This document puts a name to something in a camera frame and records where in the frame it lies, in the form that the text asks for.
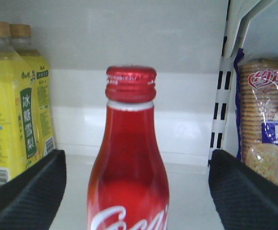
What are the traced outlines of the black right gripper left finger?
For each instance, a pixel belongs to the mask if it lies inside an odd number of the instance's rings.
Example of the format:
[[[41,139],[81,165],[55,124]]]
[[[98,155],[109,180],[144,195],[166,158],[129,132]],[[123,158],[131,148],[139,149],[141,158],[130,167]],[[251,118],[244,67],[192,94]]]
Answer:
[[[0,187],[0,230],[48,230],[67,183],[66,156],[54,150]]]

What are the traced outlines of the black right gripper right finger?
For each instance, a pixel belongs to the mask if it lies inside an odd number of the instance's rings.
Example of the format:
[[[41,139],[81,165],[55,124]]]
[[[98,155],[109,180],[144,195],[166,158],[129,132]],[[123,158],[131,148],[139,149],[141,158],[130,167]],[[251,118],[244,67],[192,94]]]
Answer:
[[[226,230],[278,230],[278,186],[230,153],[216,149],[208,184]]]

